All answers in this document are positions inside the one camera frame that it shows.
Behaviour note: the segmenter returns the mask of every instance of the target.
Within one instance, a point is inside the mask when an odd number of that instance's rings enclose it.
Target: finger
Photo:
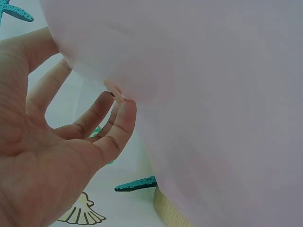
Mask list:
[[[112,112],[109,116],[108,122],[104,125],[104,127],[100,130],[100,132],[97,133],[97,135],[95,137],[87,138],[88,141],[93,143],[93,142],[97,141],[98,139],[104,137],[106,134],[108,134],[109,130],[112,128],[112,126],[115,123],[119,107],[120,107],[120,104],[115,103],[115,105],[112,109]]]
[[[94,142],[99,148],[102,162],[107,164],[119,156],[134,131],[136,112],[134,101],[123,102],[108,134]]]
[[[48,71],[27,95],[27,101],[34,104],[44,115],[47,107],[57,94],[58,90],[71,73],[71,68],[65,59],[59,61],[50,71]]]
[[[55,132],[66,140],[87,138],[104,119],[113,102],[114,99],[110,93],[103,92],[77,121],[55,129]]]
[[[27,74],[59,52],[47,27],[3,40],[0,42],[0,49],[13,52],[18,56],[18,60],[27,65]]]

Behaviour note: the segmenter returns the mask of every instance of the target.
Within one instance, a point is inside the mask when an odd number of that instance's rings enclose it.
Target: teal starfish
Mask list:
[[[146,177],[144,179],[136,180],[130,183],[119,185],[115,188],[116,192],[132,192],[143,188],[152,188],[157,186],[155,176]]]
[[[2,15],[3,13],[7,13],[17,19],[24,20],[27,22],[32,22],[34,21],[34,18],[27,12],[25,12],[23,9],[10,5],[10,0],[0,0],[0,10],[1,10],[1,15],[0,15],[0,24],[2,20]]]

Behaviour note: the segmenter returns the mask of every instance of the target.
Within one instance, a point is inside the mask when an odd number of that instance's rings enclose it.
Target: skin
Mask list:
[[[48,28],[0,42],[0,226],[41,227],[78,199],[92,176],[116,159],[131,137],[136,104],[103,92],[75,123],[53,129],[45,112],[71,69],[65,60],[27,92],[28,75],[58,49]]]

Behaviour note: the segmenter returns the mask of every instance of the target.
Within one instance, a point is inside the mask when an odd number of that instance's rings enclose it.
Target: balloon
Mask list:
[[[40,3],[71,67],[137,102],[159,188],[190,222],[303,223],[302,1]]]

